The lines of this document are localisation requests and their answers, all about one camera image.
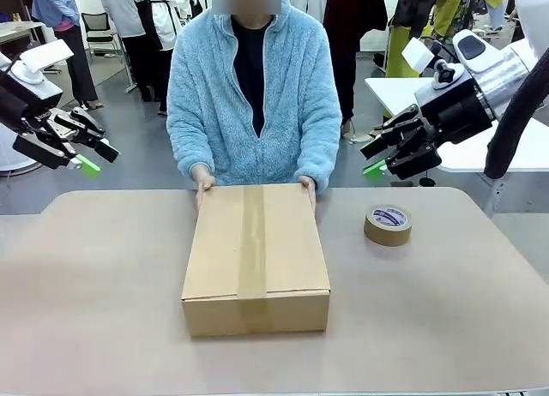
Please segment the person's right hand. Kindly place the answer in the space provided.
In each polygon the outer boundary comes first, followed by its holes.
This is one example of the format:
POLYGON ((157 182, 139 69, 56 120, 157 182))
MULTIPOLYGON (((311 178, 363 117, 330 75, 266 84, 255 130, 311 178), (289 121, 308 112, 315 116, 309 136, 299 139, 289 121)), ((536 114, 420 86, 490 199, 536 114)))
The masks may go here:
POLYGON ((196 205, 200 209, 204 195, 215 186, 215 178, 206 165, 195 165, 192 168, 192 177, 197 186, 196 205))

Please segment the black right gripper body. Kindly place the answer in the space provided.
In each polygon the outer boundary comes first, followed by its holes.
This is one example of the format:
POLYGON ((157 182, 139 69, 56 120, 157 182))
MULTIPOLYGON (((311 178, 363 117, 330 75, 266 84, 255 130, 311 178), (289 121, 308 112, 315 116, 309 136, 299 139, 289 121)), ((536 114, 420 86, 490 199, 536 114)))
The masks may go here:
POLYGON ((436 146, 459 144, 492 126, 493 112, 476 85, 440 90, 427 85, 418 91, 418 105, 434 129, 436 146))

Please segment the person's left hand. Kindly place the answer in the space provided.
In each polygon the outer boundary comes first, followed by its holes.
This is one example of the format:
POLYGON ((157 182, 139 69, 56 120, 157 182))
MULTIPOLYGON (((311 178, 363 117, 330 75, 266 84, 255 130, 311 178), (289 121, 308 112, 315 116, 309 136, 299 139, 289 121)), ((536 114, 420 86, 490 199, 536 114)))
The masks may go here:
POLYGON ((316 195, 317 186, 315 181, 311 177, 307 177, 307 176, 299 176, 298 181, 306 191, 310 200, 312 212, 315 213, 316 207, 317 207, 317 195, 316 195))

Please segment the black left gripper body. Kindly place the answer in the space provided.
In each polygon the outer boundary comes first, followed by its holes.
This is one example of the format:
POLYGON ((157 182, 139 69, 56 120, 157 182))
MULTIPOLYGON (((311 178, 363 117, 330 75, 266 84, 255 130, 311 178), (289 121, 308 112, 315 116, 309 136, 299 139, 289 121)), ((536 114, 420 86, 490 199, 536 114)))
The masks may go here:
POLYGON ((1 123, 17 134, 39 129, 54 106, 54 94, 44 87, 28 87, 1 71, 1 123))

